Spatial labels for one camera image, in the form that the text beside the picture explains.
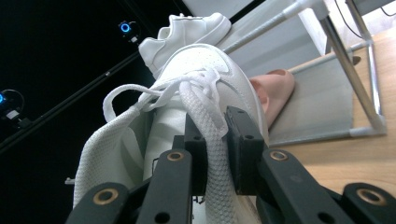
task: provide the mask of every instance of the wooden floor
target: wooden floor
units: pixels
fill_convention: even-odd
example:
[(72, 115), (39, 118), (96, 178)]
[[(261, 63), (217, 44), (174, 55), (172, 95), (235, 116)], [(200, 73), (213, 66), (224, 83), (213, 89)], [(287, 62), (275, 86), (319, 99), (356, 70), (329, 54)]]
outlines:
[[(295, 155), (319, 184), (341, 193), (347, 183), (376, 185), (396, 197), (396, 29), (374, 35), (375, 58), (383, 113), (388, 124), (385, 136), (324, 141), (282, 147)], [(368, 87), (366, 50), (356, 69)], [(354, 97), (354, 125), (368, 123)]]

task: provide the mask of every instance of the shoelace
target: shoelace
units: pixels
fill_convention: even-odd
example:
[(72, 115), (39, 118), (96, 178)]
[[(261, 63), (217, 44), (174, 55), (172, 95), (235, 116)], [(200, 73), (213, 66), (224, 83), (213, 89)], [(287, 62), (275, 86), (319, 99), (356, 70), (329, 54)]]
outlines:
[(205, 68), (203, 71), (191, 71), (170, 80), (158, 80), (150, 89), (135, 84), (123, 85), (105, 98), (103, 109), (106, 121), (109, 122), (116, 117), (111, 102), (123, 91), (143, 92), (138, 102), (133, 105), (136, 108), (135, 113), (166, 105), (174, 95), (179, 94), (187, 113), (206, 140), (206, 220), (208, 223), (235, 223), (236, 194), (228, 164), (227, 146), (222, 141), (228, 128), (219, 110), (219, 94), (216, 88), (218, 80), (219, 73), (215, 69)]

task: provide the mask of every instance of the metal frame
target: metal frame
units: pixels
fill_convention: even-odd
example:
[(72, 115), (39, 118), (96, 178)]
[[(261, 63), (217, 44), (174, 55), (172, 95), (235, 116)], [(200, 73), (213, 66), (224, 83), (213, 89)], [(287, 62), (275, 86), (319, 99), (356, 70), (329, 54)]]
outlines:
[(263, 23), (261, 26), (257, 27), (256, 29), (254, 29), (253, 31), (243, 36), (241, 39), (232, 43), (229, 47), (223, 50), (225, 53), (230, 54), (231, 52), (244, 46), (249, 41), (255, 39), (256, 37), (276, 27), (283, 21), (286, 21), (289, 18), (296, 16), (299, 12), (307, 8), (312, 8), (326, 36), (329, 38), (329, 42), (332, 45), (335, 56), (337, 57), (343, 70), (345, 71), (346, 76), (354, 92), (358, 96), (361, 106), (371, 124), (371, 126), (369, 127), (352, 128), (349, 130), (349, 133), (347, 133), (345, 136), (340, 136), (340, 135), (329, 136), (323, 139), (332, 139), (339, 137), (357, 137), (357, 136), (366, 136), (366, 135), (380, 135), (387, 133), (386, 121), (384, 116), (382, 115), (381, 103), (379, 99), (380, 94), (379, 94), (377, 73), (375, 69), (374, 41), (371, 38), (371, 35), (367, 30), (367, 27), (365, 26), (364, 21), (361, 18), (361, 15), (357, 10), (354, 2), (352, 0), (346, 0), (346, 2), (349, 7), (350, 13), (352, 14), (352, 17), (359, 28), (361, 36), (364, 39), (363, 44), (360, 44), (357, 47), (351, 49), (358, 49), (362, 47), (366, 47), (367, 49), (368, 63), (370, 68), (369, 70), (370, 70), (372, 98), (370, 98), (369, 95), (367, 94), (352, 61), (349, 60), (349, 57), (347, 55), (347, 50), (344, 47), (339, 35), (336, 32), (332, 20), (330, 19), (329, 11), (322, 0), (293, 1), (293, 3), (290, 6), (286, 7), (281, 13), (275, 15), (271, 20)]

